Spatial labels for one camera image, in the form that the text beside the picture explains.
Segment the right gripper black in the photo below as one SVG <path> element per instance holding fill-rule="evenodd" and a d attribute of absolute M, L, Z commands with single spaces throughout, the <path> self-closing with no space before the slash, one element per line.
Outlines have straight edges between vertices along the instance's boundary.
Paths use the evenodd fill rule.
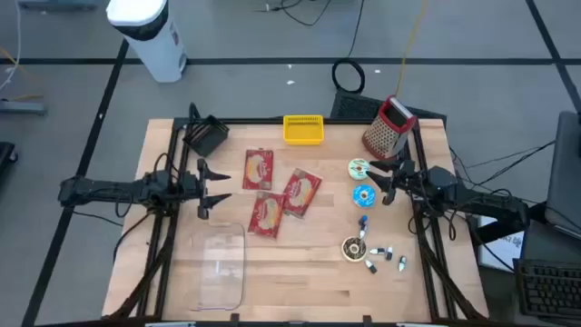
<path fill-rule="evenodd" d="M 391 159 L 371 161 L 371 166 L 385 173 L 391 173 L 390 177 L 382 176 L 372 171 L 367 171 L 366 175 L 378 186 L 386 195 L 383 203 L 390 205 L 395 200 L 396 190 L 400 189 L 412 195 L 417 195 L 424 200 L 428 199 L 428 191 L 425 185 L 424 171 L 415 171 L 415 162 L 404 159 Z"/>

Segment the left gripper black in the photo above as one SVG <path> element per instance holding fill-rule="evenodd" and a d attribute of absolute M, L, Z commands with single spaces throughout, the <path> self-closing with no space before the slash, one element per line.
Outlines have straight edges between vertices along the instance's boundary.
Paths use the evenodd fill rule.
<path fill-rule="evenodd" d="M 203 180 L 228 180 L 230 179 L 230 176 L 211 171 L 203 158 L 197 160 L 197 170 L 199 176 L 191 171 L 185 171 L 180 174 L 176 182 L 178 189 L 177 198 L 180 202 L 200 200 L 198 205 L 198 217 L 202 220 L 208 220 L 209 211 L 219 202 L 229 198 L 231 193 L 203 197 Z"/>

